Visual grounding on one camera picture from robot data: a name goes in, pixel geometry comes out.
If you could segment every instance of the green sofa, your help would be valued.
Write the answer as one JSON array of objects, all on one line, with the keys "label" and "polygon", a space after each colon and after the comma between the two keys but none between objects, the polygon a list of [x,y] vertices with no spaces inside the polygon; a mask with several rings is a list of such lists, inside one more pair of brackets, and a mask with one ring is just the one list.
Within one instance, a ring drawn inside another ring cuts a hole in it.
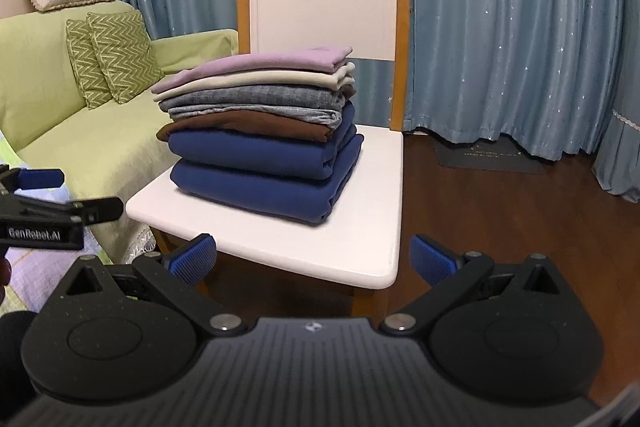
[{"label": "green sofa", "polygon": [[[116,1],[0,19],[0,130],[31,167],[62,169],[75,198],[114,195],[126,202],[177,159],[156,139],[170,119],[149,90],[126,104],[111,100],[89,111],[76,87],[66,20],[128,10]],[[238,35],[204,32],[159,39],[152,47],[164,73],[172,74],[237,54]],[[144,230],[126,216],[92,227],[114,263]]]}]

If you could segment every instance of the blue folded cloth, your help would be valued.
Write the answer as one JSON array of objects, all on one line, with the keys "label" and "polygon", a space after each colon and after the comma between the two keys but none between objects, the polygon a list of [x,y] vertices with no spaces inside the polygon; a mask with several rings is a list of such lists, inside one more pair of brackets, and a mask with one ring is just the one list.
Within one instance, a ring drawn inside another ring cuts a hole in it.
[{"label": "blue folded cloth", "polygon": [[355,108],[344,105],[342,123],[326,143],[243,134],[222,129],[175,131],[169,149],[185,160],[215,167],[295,176],[328,178],[340,149],[356,134]]},{"label": "blue folded cloth", "polygon": [[180,160],[171,171],[172,181],[186,192],[239,208],[321,223],[356,164],[362,134],[356,134],[338,152],[334,172],[325,180],[280,178],[269,174],[211,167]]}]

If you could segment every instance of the purple folded cloth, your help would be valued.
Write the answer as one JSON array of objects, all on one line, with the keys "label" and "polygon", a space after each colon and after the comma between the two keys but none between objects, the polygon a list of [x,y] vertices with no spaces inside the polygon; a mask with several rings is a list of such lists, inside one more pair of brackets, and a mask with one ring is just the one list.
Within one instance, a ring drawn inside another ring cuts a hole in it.
[{"label": "purple folded cloth", "polygon": [[174,87],[188,84],[192,80],[238,71],[275,69],[334,73],[344,64],[345,59],[352,51],[353,49],[350,47],[320,46],[319,48],[290,53],[248,53],[218,58],[196,66],[193,70],[182,70],[180,73],[166,77],[152,86],[151,92],[159,94],[174,89]]}]

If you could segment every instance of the black handheld device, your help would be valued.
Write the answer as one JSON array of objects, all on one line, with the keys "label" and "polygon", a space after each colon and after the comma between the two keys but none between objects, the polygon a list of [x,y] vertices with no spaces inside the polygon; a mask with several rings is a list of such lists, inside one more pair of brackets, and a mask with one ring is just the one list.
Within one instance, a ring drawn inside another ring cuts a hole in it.
[{"label": "black handheld device", "polygon": [[10,169],[0,164],[0,257],[9,247],[82,250],[85,225],[122,215],[120,198],[56,203],[15,194],[19,189],[54,188],[64,182],[59,169]]},{"label": "black handheld device", "polygon": [[431,290],[380,325],[246,323],[194,290],[203,259],[206,234],[130,265],[78,258],[24,338],[39,396],[10,426],[640,425],[639,386],[604,409],[586,397],[602,340],[545,255],[496,264],[416,236]]}]

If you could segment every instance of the blue gripper pad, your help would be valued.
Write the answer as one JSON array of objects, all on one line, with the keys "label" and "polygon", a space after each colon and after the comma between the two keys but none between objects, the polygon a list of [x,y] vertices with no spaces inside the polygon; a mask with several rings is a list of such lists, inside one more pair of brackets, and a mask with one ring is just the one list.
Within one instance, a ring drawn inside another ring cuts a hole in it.
[{"label": "blue gripper pad", "polygon": [[435,286],[462,267],[464,260],[425,235],[415,235],[409,244],[409,260],[414,271]]},{"label": "blue gripper pad", "polygon": [[162,264],[183,282],[195,286],[213,269],[218,258],[216,242],[208,233],[182,245],[162,258]]},{"label": "blue gripper pad", "polygon": [[60,169],[22,169],[18,174],[18,185],[22,190],[61,187],[64,182],[65,175]]}]

